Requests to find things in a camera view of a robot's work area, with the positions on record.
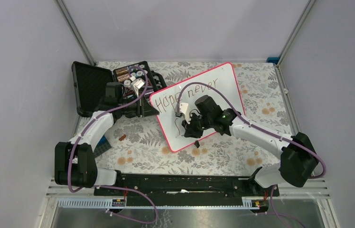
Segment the pink framed whiteboard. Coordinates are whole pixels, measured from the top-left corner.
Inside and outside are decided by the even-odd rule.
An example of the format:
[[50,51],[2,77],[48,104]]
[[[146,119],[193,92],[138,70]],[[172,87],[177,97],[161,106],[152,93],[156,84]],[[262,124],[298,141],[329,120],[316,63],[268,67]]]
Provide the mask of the pink framed whiteboard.
[[[200,82],[215,88],[228,99],[237,111],[241,114],[245,113],[234,66],[229,62],[213,67],[203,73],[153,93],[149,100],[151,105],[159,111],[157,119],[172,152],[178,152],[193,145],[196,140],[200,141],[215,133],[212,129],[205,130],[200,139],[185,138],[183,136],[184,128],[181,124],[184,117],[176,117],[175,108],[181,90],[185,85],[191,82]],[[204,85],[190,85],[184,90],[180,100],[183,103],[188,103],[188,111],[192,111],[196,108],[194,104],[195,101],[203,95],[212,97],[216,104],[223,110],[230,107],[218,93]]]

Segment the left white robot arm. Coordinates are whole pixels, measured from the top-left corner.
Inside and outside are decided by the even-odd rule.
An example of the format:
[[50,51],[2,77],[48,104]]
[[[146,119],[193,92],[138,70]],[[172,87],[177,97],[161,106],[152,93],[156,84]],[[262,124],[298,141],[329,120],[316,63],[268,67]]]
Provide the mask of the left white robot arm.
[[55,182],[66,185],[71,192],[81,188],[104,186],[112,195],[123,191],[123,183],[115,170],[100,169],[93,154],[104,134],[118,119],[158,115],[159,112],[146,99],[148,85],[140,81],[133,86],[132,97],[125,97],[122,83],[110,82],[89,122],[67,142],[55,146]]

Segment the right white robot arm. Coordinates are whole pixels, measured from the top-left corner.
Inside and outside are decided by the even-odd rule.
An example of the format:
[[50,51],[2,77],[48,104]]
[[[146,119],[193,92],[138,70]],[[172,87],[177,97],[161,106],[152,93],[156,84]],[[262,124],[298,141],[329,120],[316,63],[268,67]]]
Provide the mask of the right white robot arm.
[[213,129],[221,135],[245,139],[276,156],[280,162],[258,168],[248,183],[250,193],[262,195],[268,187],[288,183],[302,188],[311,179],[319,160],[309,137],[301,132],[296,135],[273,132],[251,123],[232,108],[221,109],[212,97],[204,95],[195,101],[197,113],[191,113],[187,103],[177,106],[178,117],[184,116],[184,137],[201,138],[204,131]]

